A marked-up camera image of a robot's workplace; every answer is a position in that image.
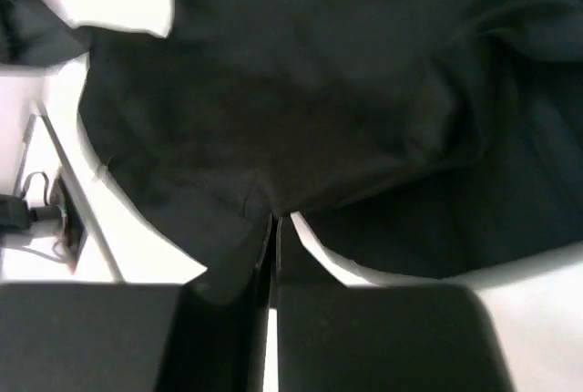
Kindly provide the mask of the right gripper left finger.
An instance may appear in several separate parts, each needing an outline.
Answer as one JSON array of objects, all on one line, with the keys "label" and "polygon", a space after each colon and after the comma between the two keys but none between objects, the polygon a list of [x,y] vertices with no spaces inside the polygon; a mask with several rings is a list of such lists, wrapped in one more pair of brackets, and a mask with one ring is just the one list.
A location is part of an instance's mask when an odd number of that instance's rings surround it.
[{"label": "right gripper left finger", "polygon": [[184,284],[59,281],[1,253],[4,391],[259,391],[272,225]]}]

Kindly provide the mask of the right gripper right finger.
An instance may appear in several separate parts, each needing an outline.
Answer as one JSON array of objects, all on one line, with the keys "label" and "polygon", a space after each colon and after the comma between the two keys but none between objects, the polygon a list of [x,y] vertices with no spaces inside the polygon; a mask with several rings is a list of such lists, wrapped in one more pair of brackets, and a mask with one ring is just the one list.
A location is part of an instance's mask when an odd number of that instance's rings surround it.
[{"label": "right gripper right finger", "polygon": [[455,284],[350,288],[277,232],[279,388],[292,392],[509,391],[491,318]]}]

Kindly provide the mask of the black skirt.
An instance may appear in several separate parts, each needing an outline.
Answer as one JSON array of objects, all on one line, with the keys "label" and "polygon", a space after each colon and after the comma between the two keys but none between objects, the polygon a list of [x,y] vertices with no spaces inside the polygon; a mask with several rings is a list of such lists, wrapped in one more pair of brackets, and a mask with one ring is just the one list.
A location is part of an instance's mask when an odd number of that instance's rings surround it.
[{"label": "black skirt", "polygon": [[1,0],[3,63],[82,54],[89,144],[200,263],[293,212],[420,277],[582,239],[582,0],[174,0],[164,38]]}]

